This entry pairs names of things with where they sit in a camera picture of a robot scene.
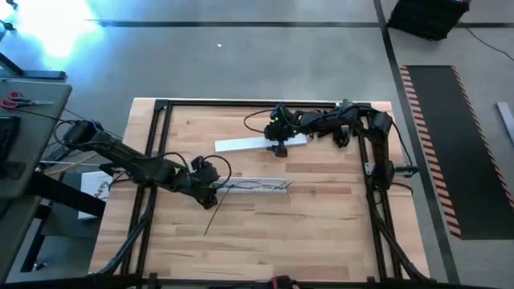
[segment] black floor mat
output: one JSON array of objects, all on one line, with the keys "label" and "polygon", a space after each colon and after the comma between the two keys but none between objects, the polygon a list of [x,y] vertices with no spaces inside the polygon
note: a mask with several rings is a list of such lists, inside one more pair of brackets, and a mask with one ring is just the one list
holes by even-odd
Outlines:
[{"label": "black floor mat", "polygon": [[450,233],[466,240],[514,239],[514,200],[455,68],[407,66],[400,72]]}]

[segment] gray concrete floor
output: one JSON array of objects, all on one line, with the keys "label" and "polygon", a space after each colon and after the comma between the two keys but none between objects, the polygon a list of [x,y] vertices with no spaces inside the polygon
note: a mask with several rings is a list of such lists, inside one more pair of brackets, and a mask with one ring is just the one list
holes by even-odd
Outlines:
[{"label": "gray concrete floor", "polygon": [[[73,87],[67,108],[119,135],[134,97],[386,100],[393,103],[412,154],[378,28],[102,28],[84,21],[376,22],[373,0],[19,2],[18,32],[5,35],[0,52],[25,69],[66,71]],[[382,0],[386,18],[395,2]],[[514,22],[514,3],[475,0],[463,21]],[[514,29],[474,31],[514,55]],[[462,28],[439,43],[390,33],[399,64],[457,67],[498,165],[514,188],[514,148],[493,107],[509,101],[514,108],[514,62]],[[413,185],[430,273],[446,281],[418,177]],[[514,241],[449,238],[462,283],[514,287]],[[53,260],[51,265],[30,274],[12,270],[9,280],[83,275],[93,247],[94,240],[48,239],[41,254]]]}]

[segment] orange and black striped tape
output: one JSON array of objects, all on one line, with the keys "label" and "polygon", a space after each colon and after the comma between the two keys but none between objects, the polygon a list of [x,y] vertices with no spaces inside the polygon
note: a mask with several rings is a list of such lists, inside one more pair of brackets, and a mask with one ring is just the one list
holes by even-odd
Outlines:
[{"label": "orange and black striped tape", "polygon": [[447,191],[447,185],[444,181],[443,173],[434,151],[434,144],[430,139],[430,134],[425,123],[425,118],[423,117],[422,109],[419,106],[418,96],[414,85],[412,84],[409,70],[405,66],[400,66],[400,73],[402,75],[402,82],[407,94],[407,99],[409,100],[410,110],[412,111],[414,122],[416,123],[416,129],[418,130],[418,135],[421,139],[423,152],[425,154],[426,161],[428,162],[430,175],[432,176],[435,190],[437,191],[439,201],[441,202],[444,215],[447,219],[448,229],[450,230],[450,234],[460,238],[461,233],[459,222],[457,221],[455,211],[453,210],[450,194]]},{"label": "orange and black striped tape", "polygon": [[492,155],[491,149],[489,148],[489,143],[485,139],[485,136],[483,136],[482,127],[480,126],[478,117],[476,117],[475,109],[473,109],[473,107],[471,106],[469,97],[467,96],[466,90],[464,89],[463,81],[460,79],[460,75],[457,72],[457,69],[455,69],[455,67],[453,67],[453,66],[451,67],[451,69],[453,69],[453,72],[455,73],[455,78],[457,79],[457,83],[459,83],[460,89],[463,92],[464,100],[466,100],[467,107],[471,111],[471,115],[473,116],[473,120],[475,121],[475,125],[476,125],[477,130],[479,131],[480,137],[482,137],[483,144],[485,145],[485,148],[487,149],[487,154],[491,158],[491,163],[495,166],[496,175],[498,176],[498,180],[500,180],[501,186],[504,188],[504,192],[507,196],[508,203],[514,209],[514,197],[512,197],[512,195],[510,194],[508,187],[507,187],[507,183],[505,182],[504,177],[502,176],[502,174],[500,172],[500,168],[498,168],[498,165],[496,164],[496,159]]}]

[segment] scissors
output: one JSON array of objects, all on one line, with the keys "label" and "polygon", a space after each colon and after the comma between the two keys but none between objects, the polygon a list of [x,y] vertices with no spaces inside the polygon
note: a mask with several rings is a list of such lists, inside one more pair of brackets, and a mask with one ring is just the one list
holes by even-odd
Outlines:
[{"label": "scissors", "polygon": [[42,105],[42,104],[53,104],[52,101],[40,101],[40,100],[29,100],[22,96],[19,92],[11,92],[7,96],[9,97],[9,100],[2,100],[0,102],[0,107],[5,109],[16,109],[16,108],[22,108],[26,106],[32,106],[32,105]]}]

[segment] wooden table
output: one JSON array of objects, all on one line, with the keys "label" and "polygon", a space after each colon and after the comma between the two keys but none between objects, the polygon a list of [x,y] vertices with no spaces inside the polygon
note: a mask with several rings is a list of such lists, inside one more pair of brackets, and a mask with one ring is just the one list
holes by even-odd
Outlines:
[{"label": "wooden table", "polygon": [[[135,99],[128,119],[124,143],[141,152],[145,150],[155,101]],[[389,102],[372,105],[393,113]],[[258,136],[243,126],[243,117],[258,110],[262,108],[174,106],[165,151],[179,152],[191,161],[198,155],[214,153],[216,140]],[[163,118],[157,126],[156,140],[160,138]],[[263,128],[268,122],[269,115],[264,113],[248,123]],[[221,154],[231,163],[233,176],[284,177],[294,182],[288,197],[229,193],[205,237],[214,209],[204,210],[191,197],[160,189],[145,275],[157,272],[159,278],[169,279],[252,280],[288,274],[303,281],[336,282],[364,282],[367,276],[377,277],[357,139],[338,149],[328,136],[289,148],[288,152],[287,158],[264,150]],[[390,158],[393,162],[404,161],[394,130],[390,133]],[[210,161],[220,175],[227,175],[222,161]],[[114,186],[90,271],[104,267],[124,241],[135,194],[134,184]],[[410,191],[392,186],[389,196],[397,240],[416,267],[428,276]],[[382,242],[392,276],[389,249],[383,239]],[[139,243],[133,252],[131,272],[138,249]]]}]

